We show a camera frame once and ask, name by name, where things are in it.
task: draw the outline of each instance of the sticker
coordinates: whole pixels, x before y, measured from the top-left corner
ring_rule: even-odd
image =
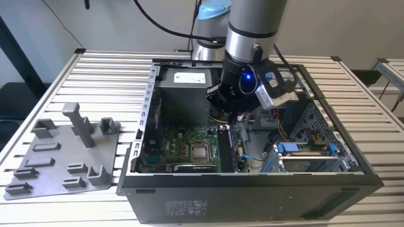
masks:
[[[265,78],[267,78],[267,80],[272,80],[272,79],[275,78],[273,72],[268,72],[268,73],[265,74]]]
[[[167,215],[204,216],[207,214],[207,200],[169,200],[165,201]]]
[[[175,74],[175,83],[204,84],[204,73],[177,72]]]

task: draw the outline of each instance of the aluminum extrusion table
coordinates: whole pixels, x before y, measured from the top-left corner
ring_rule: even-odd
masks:
[[[379,58],[373,70],[377,70],[388,81],[404,93],[404,60]]]
[[[0,224],[13,227],[140,226],[125,197],[115,194],[125,149],[135,137],[139,109],[152,58],[189,59],[188,53],[87,51],[75,54],[51,88],[0,152]],[[281,63],[275,56],[271,59]],[[304,64],[327,101],[385,184],[369,197],[329,222],[217,223],[184,226],[404,226],[404,126],[341,61],[331,57],[287,56]],[[68,124],[64,103],[79,102],[83,116],[92,122],[113,117],[121,122],[109,190],[5,201],[4,186],[12,180],[35,135],[36,119]]]

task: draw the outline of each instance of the black cable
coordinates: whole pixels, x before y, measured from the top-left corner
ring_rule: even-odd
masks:
[[[199,14],[199,9],[200,9],[201,3],[203,3],[201,0],[195,0],[195,9],[193,9],[193,15],[192,15],[192,26],[191,26],[189,35],[193,35],[195,21],[196,21],[196,17],[197,17],[197,14]],[[187,51],[189,51],[189,44],[191,44],[192,51],[193,51],[193,41],[192,41],[191,38],[188,39]]]
[[[291,73],[293,75],[293,87],[296,87],[299,78],[297,78],[297,74],[295,72],[295,69],[292,68],[291,64],[288,63],[288,61],[285,60],[283,54],[280,53],[280,50],[279,50],[276,44],[273,44],[273,49],[275,49],[275,52],[276,52],[280,60],[283,61],[283,63],[285,64],[287,68],[289,69],[289,71],[291,71]]]
[[[215,39],[215,38],[208,38],[208,37],[203,37],[203,36],[197,36],[197,35],[188,35],[188,34],[183,34],[183,33],[179,33],[179,32],[175,32],[175,31],[171,31],[169,29],[164,28],[161,25],[157,24],[157,22],[151,18],[151,16],[145,13],[140,3],[137,0],[133,0],[141,14],[144,15],[144,17],[148,19],[148,21],[157,27],[160,28],[163,31],[165,31],[167,33],[172,34],[172,35],[176,35],[176,36],[180,36],[180,37],[184,37],[184,38],[191,38],[191,39],[200,39],[200,40],[205,40],[205,41],[209,41],[212,43],[219,43],[219,41]]]
[[[81,43],[79,42],[77,38],[75,37],[75,35],[71,33],[71,31],[69,31],[69,30],[67,29],[67,27],[64,26],[64,24],[63,24],[60,18],[57,17],[57,15],[56,15],[55,11],[52,10],[51,6],[47,4],[45,0],[41,0],[41,1],[43,1],[43,3],[47,5],[47,7],[49,8],[49,10],[51,10],[51,12],[53,13],[55,17],[57,18],[57,20],[59,20],[59,22],[60,22],[63,28],[64,28],[64,29],[67,30],[67,32],[72,35],[72,37],[73,37],[73,39],[77,41],[80,47],[84,48],[83,45],[81,45]]]
[[[396,110],[399,103],[400,103],[400,101],[397,101],[397,102],[393,104],[393,107],[392,107],[391,112],[393,112],[393,111]]]
[[[380,94],[379,100],[381,100],[383,94],[384,94],[385,89],[387,89],[387,87],[388,87],[388,85],[389,85],[389,84],[391,84],[391,82],[388,81],[388,82],[387,82],[387,84],[385,84],[385,87],[384,87],[384,89],[383,89],[383,91],[381,91],[381,94]]]
[[[267,143],[265,143],[265,146],[264,146],[264,149],[263,149],[263,153],[267,152],[267,149],[268,149],[269,146],[271,146],[271,143],[267,142]]]

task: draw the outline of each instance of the computer case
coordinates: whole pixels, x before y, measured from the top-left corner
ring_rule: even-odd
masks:
[[[128,198],[140,223],[329,220],[383,187],[319,86],[304,66],[295,67],[313,93],[312,108],[317,107],[328,117],[324,127],[340,136],[340,145],[353,156],[353,170],[341,173],[140,173],[145,163],[143,139],[149,104],[159,80],[164,79],[161,75],[172,69],[216,69],[216,72],[221,68],[220,62],[153,60],[139,129],[125,155],[117,189],[117,195]],[[299,122],[307,122],[304,116]],[[217,129],[221,147],[231,147],[228,135],[227,127]]]

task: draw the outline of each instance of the gray plastic tray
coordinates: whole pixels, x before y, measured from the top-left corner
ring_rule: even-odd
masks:
[[[120,123],[103,118],[89,123],[79,114],[79,105],[67,104],[63,113],[73,114],[72,125],[55,126],[51,119],[36,122],[31,143],[12,183],[5,187],[5,200],[105,190],[111,187],[112,168]],[[81,136],[85,135],[85,147]]]

